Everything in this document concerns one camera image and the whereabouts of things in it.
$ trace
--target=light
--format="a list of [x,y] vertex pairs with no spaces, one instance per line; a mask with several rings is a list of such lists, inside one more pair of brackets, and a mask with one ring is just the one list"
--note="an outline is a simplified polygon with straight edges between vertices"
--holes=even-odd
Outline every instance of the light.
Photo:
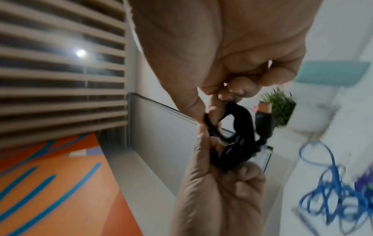
[[79,49],[76,51],[76,54],[80,58],[84,58],[87,55],[87,52],[84,49]]

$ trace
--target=horizontal slat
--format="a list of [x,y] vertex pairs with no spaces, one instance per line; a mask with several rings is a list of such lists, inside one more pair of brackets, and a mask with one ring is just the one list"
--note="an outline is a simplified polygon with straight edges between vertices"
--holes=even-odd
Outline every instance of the horizontal slat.
[[89,43],[82,40],[76,40],[70,37],[63,36],[61,34],[50,33],[41,30],[35,30],[23,26],[18,26],[15,24],[8,24],[0,22],[0,33],[30,39],[38,42],[43,42],[46,44],[57,45],[68,50],[83,48],[88,53],[89,52],[98,52],[114,56],[125,57],[125,51],[119,50],[112,47],[107,47],[99,44]]
[[109,16],[106,16],[102,13],[96,12],[94,10],[91,10],[89,8],[83,7],[79,4],[76,4],[74,2],[69,2],[66,0],[38,0],[40,2],[45,2],[48,4],[51,4],[55,7],[70,11],[72,13],[75,13],[80,16],[85,16],[87,18],[100,21],[105,24],[109,24],[112,26],[116,26],[120,29],[125,30],[126,24],[124,22],[121,22],[117,19],[111,18]]
[[118,76],[87,75],[68,72],[51,72],[43,70],[24,70],[13,68],[0,68],[0,77],[11,79],[43,79],[43,80],[67,80],[67,81],[92,81],[126,83],[127,79]]
[[77,23],[75,21],[61,18],[59,16],[47,14],[39,10],[34,10],[34,9],[24,7],[18,4],[5,2],[3,0],[0,1],[0,11],[13,14],[15,16],[18,16],[24,19],[37,21],[42,24],[51,25],[57,28],[63,28],[66,30],[71,30],[74,32],[79,32],[79,33],[85,33],[88,35],[92,35],[98,38],[103,38],[103,39],[110,40],[113,42],[118,42],[121,44],[125,43],[125,39],[122,36],[109,33],[103,30],[99,30],[99,29],[96,29],[90,26],[86,26],[86,25]]
[[116,112],[96,112],[83,115],[64,115],[49,118],[26,119],[17,121],[0,122],[0,134],[23,131],[29,129],[37,129],[50,126],[58,126],[64,124],[73,124],[84,121],[93,121],[98,119],[107,119],[127,115],[127,111]]
[[0,98],[127,95],[124,89],[0,87]]
[[0,105],[0,116],[35,114],[43,112],[59,112],[67,110],[81,110],[101,107],[119,107],[127,105],[128,101],[125,100]]
[[35,144],[44,141],[54,140],[58,138],[65,138],[84,133],[91,133],[98,130],[112,129],[115,127],[126,126],[127,121],[110,121],[101,122],[98,124],[82,124],[75,125],[68,128],[51,129],[43,132],[36,132],[32,134],[6,137],[0,139],[0,150],[13,147],[19,147],[27,144]]
[[53,54],[53,53],[38,52],[34,50],[19,49],[19,48],[13,48],[13,47],[0,46],[0,56],[3,56],[5,58],[15,58],[15,59],[30,60],[30,61],[42,61],[42,62],[49,62],[49,63],[60,63],[60,64],[65,64],[65,65],[88,66],[88,67],[95,67],[95,68],[102,68],[102,69],[109,69],[109,70],[119,70],[119,71],[125,70],[125,65],[121,65],[121,64],[101,62],[101,61],[91,61],[88,59],[80,60],[78,57],[76,59],[66,58],[64,56],[60,56],[60,55]]
[[124,12],[124,5],[115,0],[91,0],[92,2],[97,2],[101,5],[110,7],[111,9],[119,10]]

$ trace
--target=white floor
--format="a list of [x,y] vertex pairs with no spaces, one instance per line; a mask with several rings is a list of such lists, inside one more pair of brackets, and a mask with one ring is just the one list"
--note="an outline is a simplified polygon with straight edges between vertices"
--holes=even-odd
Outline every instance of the white floor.
[[168,235],[175,196],[134,150],[101,147],[144,236]]

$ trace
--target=hand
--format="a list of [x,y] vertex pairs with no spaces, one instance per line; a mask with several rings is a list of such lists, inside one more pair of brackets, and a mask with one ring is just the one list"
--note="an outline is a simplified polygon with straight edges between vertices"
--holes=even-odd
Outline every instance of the hand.
[[178,194],[171,236],[260,236],[265,177],[254,163],[222,174],[210,149],[224,146],[198,125],[199,137]]
[[[295,78],[321,2],[129,0],[139,41],[162,87],[181,112],[201,123],[205,105],[197,87],[238,102],[262,86]],[[215,99],[212,106],[210,120],[217,123],[224,104]]]

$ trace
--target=blue cable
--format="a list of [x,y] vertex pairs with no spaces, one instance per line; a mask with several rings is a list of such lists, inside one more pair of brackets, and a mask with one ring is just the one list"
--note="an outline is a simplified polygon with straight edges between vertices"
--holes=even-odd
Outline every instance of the blue cable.
[[[303,151],[308,145],[322,145],[330,154],[331,158],[331,165],[316,163],[309,160],[306,160],[303,157]],[[373,204],[372,199],[367,199],[364,197],[363,194],[356,192],[350,186],[345,185],[342,183],[342,178],[345,173],[345,168],[339,165],[336,165],[334,155],[332,151],[327,147],[324,143],[319,141],[310,141],[305,143],[299,149],[299,158],[305,161],[308,164],[319,166],[319,167],[327,167],[327,169],[322,173],[319,179],[319,183],[317,188],[305,196],[301,198],[299,201],[299,208],[302,210],[307,211],[309,214],[318,216],[323,215],[326,217],[326,225],[330,225],[333,221],[338,217],[339,219],[339,226],[340,230],[344,235],[351,234],[357,231],[368,219],[370,219],[372,226],[372,217],[373,217],[373,209],[370,208],[370,204]],[[324,180],[324,177],[327,173],[331,173],[332,179],[331,180]],[[331,211],[329,208],[329,198],[330,196],[335,193],[338,196],[337,206],[334,211]],[[322,197],[323,203],[319,209],[312,210],[311,203],[316,202],[315,200],[319,197]],[[351,204],[346,203],[346,199],[355,199],[358,201],[358,204]],[[343,222],[353,223],[354,226],[345,231],[342,227]]]

